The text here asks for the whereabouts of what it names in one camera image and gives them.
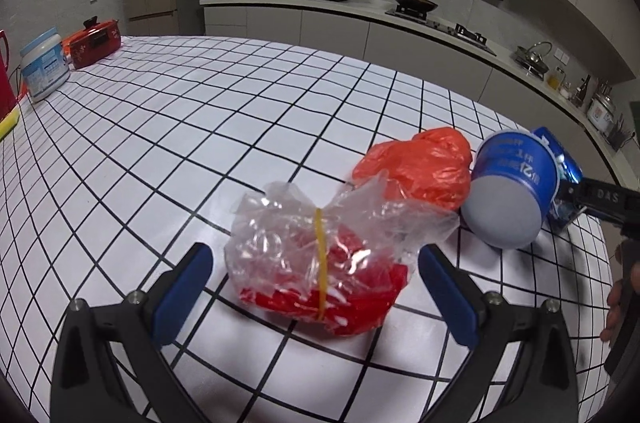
metal bolt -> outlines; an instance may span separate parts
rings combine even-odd
[[[560,310],[560,300],[548,298],[545,300],[545,309],[550,313],[558,313]]]
[[[497,291],[489,291],[486,293],[486,295],[484,295],[484,297],[492,306],[499,306],[504,302],[504,298],[502,298],[502,295],[500,295]]]
[[[79,311],[86,306],[87,303],[84,298],[74,298],[73,300],[71,300],[71,302],[69,302],[69,309],[71,311]]]
[[[143,291],[139,291],[139,290],[135,290],[130,292],[127,295],[127,302],[129,304],[142,304],[142,302],[145,300],[145,292]]]

countertop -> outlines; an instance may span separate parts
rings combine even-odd
[[[377,21],[384,21],[388,24],[394,24],[401,26],[405,29],[414,30],[420,34],[427,35],[433,38],[437,38],[441,42],[446,42],[459,49],[473,53],[476,57],[482,58],[488,63],[500,67],[500,69],[512,74],[519,80],[526,82],[527,85],[532,86],[540,94],[544,95],[555,104],[559,105],[565,111],[567,111],[574,119],[581,123],[583,129],[585,129],[591,137],[594,139],[610,167],[615,173],[616,177],[620,181],[622,186],[631,188],[633,190],[640,189],[638,177],[632,170],[629,163],[622,152],[613,152],[611,147],[604,140],[603,136],[598,130],[589,122],[586,115],[578,108],[573,106],[567,100],[562,98],[556,91],[552,90],[548,85],[532,77],[525,69],[520,67],[513,59],[513,53],[507,48],[496,44],[490,38],[487,39],[487,47],[489,47],[496,55],[493,56],[486,53],[482,49],[476,48],[473,45],[459,40],[458,38],[447,35],[443,32],[433,30],[426,26],[411,22],[402,18],[387,15],[386,11],[394,7],[393,3],[385,0],[348,0],[346,2],[329,2],[326,0],[201,0],[200,4],[203,6],[213,5],[282,5],[282,6],[295,6],[311,10],[327,10],[343,14],[351,14],[366,19],[373,19]],[[433,18],[443,23],[444,25],[455,26],[449,21],[441,19],[437,16],[437,11],[433,13]]]
[[[268,182],[289,180],[321,206],[373,143],[455,122],[477,148],[517,128],[508,118],[360,60],[207,37],[125,37],[43,102],[19,106],[1,143],[0,367],[40,423],[69,301],[146,291],[194,241],[211,247],[214,270],[162,353],[211,421],[415,423],[463,363],[466,348],[417,275],[381,329],[337,339],[242,304],[222,249],[242,194]],[[442,249],[483,291],[523,305],[561,299],[580,421],[596,412],[609,382],[598,334],[611,285],[599,222],[583,215],[555,234],[545,225],[508,251],[460,228]],[[156,419],[122,346],[113,349],[136,408]],[[483,415],[516,351],[510,344]]]

blue gripper pad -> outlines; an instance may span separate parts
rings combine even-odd
[[[153,313],[151,340],[157,347],[172,343],[178,336],[212,270],[213,253],[210,247],[195,243],[175,270],[165,272],[178,272],[179,275],[174,278]]]
[[[453,338],[459,345],[475,348],[478,345],[478,315],[429,246],[420,250],[418,271]]]

wok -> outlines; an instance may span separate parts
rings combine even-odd
[[[428,13],[438,7],[430,0],[396,0],[403,8],[409,8],[420,13]]]

plastic bag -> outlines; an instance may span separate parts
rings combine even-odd
[[[400,199],[404,193],[457,210],[471,188],[471,161],[466,138],[451,127],[442,127],[420,132],[409,141],[373,145],[352,177],[358,183],[386,170],[390,179],[387,199]]]
[[[457,214],[415,199],[386,200],[385,175],[320,210],[290,183],[246,194],[225,246],[229,278],[246,303],[335,335],[382,324],[415,270],[418,251],[458,227]]]

